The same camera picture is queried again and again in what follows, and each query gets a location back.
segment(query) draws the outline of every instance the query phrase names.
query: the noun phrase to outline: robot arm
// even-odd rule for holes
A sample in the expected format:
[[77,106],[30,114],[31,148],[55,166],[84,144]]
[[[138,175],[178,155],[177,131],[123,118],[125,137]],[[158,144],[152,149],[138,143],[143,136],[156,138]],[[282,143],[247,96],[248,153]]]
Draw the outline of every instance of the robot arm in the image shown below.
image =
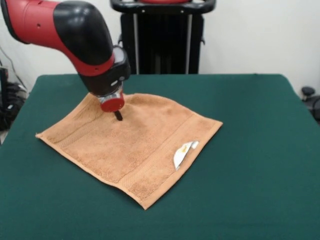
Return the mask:
[[85,1],[1,0],[11,36],[64,53],[105,112],[124,105],[123,81],[130,77],[127,54],[113,46],[99,10]]

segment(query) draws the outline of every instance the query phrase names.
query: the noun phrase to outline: black equipment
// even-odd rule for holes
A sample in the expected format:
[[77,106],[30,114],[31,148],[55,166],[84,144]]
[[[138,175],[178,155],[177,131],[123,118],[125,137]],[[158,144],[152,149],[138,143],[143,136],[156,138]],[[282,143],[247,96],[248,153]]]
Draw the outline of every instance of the black equipment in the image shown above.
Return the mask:
[[305,106],[320,124],[320,95],[314,95],[316,93],[315,89],[308,86],[302,88],[302,93]]
[[26,91],[17,83],[8,82],[8,70],[0,68],[0,131],[10,129],[26,101]]
[[132,74],[198,74],[202,14],[216,0],[111,0],[121,12],[121,36]]

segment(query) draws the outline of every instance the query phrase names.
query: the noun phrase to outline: black handle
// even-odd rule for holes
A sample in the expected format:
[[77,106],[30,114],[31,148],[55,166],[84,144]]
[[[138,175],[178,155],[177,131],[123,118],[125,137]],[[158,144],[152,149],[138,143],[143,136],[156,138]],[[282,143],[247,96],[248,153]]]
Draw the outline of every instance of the black handle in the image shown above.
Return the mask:
[[118,12],[129,14],[205,14],[215,9],[216,0],[205,0],[201,3],[190,1],[177,4],[111,0],[111,7]]

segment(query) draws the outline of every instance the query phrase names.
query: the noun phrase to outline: black cable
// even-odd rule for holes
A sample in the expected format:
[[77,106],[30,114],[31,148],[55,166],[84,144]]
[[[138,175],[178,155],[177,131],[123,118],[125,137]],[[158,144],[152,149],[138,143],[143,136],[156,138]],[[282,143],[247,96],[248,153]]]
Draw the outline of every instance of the black cable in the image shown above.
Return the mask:
[[3,53],[3,55],[10,61],[11,63],[11,66],[12,66],[12,71],[14,73],[14,75],[16,76],[16,78],[18,79],[18,81],[21,83],[21,85],[26,89],[26,85],[24,84],[24,82],[21,80],[21,78],[18,76],[17,72],[16,72],[16,69],[15,69],[15,66],[14,66],[14,63],[12,61],[12,59],[6,54],[6,52],[3,50],[3,48],[0,46],[0,51]]

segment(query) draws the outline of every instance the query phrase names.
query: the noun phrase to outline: white tag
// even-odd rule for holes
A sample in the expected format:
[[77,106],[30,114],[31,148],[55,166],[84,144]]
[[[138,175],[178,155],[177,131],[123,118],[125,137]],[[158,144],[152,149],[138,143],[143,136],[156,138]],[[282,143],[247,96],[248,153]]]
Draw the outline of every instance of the white tag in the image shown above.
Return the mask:
[[174,163],[175,170],[179,169],[180,164],[185,159],[185,156],[187,155],[189,149],[190,148],[195,149],[197,147],[198,143],[199,143],[198,141],[187,142],[187,143],[183,144],[182,147],[180,147],[175,152],[174,157],[173,157],[173,163]]

